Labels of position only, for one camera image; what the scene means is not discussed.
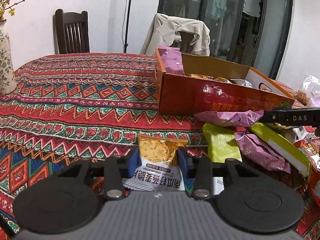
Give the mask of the red snack packet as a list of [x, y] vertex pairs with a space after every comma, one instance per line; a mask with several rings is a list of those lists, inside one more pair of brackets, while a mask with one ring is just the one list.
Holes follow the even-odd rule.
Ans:
[[308, 190], [311, 198], [319, 205], [319, 138], [300, 140], [294, 145], [308, 158], [310, 172], [308, 175]]

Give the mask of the long green snack bar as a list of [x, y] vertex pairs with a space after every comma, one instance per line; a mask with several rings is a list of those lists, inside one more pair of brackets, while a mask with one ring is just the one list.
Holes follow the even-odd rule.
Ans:
[[307, 156], [296, 146], [265, 124], [256, 122], [250, 127], [250, 130], [284, 157], [302, 176], [308, 177], [310, 162]]

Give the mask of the pink snack pack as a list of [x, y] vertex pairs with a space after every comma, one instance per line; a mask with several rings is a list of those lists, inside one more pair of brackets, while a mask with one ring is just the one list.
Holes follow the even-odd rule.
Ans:
[[180, 48], [160, 46], [158, 50], [167, 73], [184, 75]]
[[234, 139], [243, 156], [269, 171], [291, 173], [290, 163], [253, 133], [235, 132]]
[[205, 111], [194, 114], [195, 118], [207, 124], [220, 127], [251, 127], [262, 118], [264, 111], [217, 112]]

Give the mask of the green white protein bar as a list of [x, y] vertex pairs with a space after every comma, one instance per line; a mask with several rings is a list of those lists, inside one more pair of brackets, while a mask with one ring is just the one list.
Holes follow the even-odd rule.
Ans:
[[212, 124], [204, 124], [202, 130], [208, 143], [208, 156], [212, 162], [224, 163], [228, 158], [242, 161], [233, 130]]

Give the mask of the white orange cracker packet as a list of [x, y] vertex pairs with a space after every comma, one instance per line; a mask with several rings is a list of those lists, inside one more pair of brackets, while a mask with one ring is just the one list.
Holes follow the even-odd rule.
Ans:
[[184, 182], [178, 165], [177, 149], [188, 145], [183, 139], [164, 139], [138, 135], [142, 164], [133, 177], [123, 179], [126, 188], [135, 191], [183, 191]]

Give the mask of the orange cardboard snack box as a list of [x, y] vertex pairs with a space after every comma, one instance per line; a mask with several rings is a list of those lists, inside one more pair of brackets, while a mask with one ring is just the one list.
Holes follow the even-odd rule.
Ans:
[[[258, 70], [221, 59], [182, 54], [184, 75], [169, 74], [156, 51], [156, 99], [163, 115], [192, 116], [205, 111], [244, 112], [291, 108], [294, 98]], [[231, 83], [189, 77], [223, 77]]]

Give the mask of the silver cracker packet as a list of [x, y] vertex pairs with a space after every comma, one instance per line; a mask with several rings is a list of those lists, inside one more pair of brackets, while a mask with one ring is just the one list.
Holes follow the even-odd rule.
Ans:
[[304, 139], [308, 134], [304, 126], [284, 126], [279, 123], [275, 123], [275, 126], [276, 131], [293, 144]]

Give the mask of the clear plastic bag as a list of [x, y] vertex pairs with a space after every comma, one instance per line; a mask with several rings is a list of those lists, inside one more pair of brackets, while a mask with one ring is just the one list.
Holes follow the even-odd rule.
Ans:
[[309, 75], [302, 83], [299, 90], [293, 93], [293, 97], [308, 108], [320, 107], [320, 80]]

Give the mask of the patterned red tablecloth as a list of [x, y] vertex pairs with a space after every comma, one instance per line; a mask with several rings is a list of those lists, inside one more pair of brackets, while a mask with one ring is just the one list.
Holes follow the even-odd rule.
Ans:
[[152, 56], [49, 55], [15, 77], [1, 97], [1, 216], [14, 232], [14, 198], [79, 158], [125, 155], [138, 134], [186, 139], [193, 154], [207, 149], [193, 116], [158, 113]]

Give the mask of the dark glass sliding door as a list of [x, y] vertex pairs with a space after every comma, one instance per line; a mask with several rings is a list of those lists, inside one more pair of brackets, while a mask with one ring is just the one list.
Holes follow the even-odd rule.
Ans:
[[203, 21], [210, 55], [278, 75], [290, 30], [293, 0], [159, 0], [158, 12]]

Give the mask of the small floral ceramic vase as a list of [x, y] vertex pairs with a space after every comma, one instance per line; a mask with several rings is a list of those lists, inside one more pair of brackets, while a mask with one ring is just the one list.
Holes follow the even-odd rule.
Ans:
[[4, 30], [7, 20], [1, 20], [0, 41], [0, 95], [5, 96], [13, 92], [16, 87], [14, 68], [12, 65], [10, 38]]

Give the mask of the chair with beige jacket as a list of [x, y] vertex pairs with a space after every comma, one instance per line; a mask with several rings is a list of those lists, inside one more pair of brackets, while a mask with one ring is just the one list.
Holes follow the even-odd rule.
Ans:
[[181, 33], [193, 35], [190, 43], [193, 54], [210, 54], [210, 29], [204, 22], [159, 13], [152, 20], [140, 54], [155, 55], [159, 46], [169, 47], [175, 42], [181, 42]]

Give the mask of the black floor lamp stand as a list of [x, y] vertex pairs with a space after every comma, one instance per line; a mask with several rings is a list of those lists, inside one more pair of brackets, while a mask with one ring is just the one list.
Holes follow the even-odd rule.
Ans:
[[130, 23], [130, 12], [131, 12], [132, 0], [125, 1], [125, 15], [123, 19], [123, 53], [127, 53], [128, 44], [128, 34], [129, 34], [129, 23]]

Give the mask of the dark wooden chair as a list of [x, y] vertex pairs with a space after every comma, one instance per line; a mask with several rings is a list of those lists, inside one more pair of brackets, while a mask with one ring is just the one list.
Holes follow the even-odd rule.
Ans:
[[89, 53], [88, 12], [57, 9], [54, 16], [59, 53]]

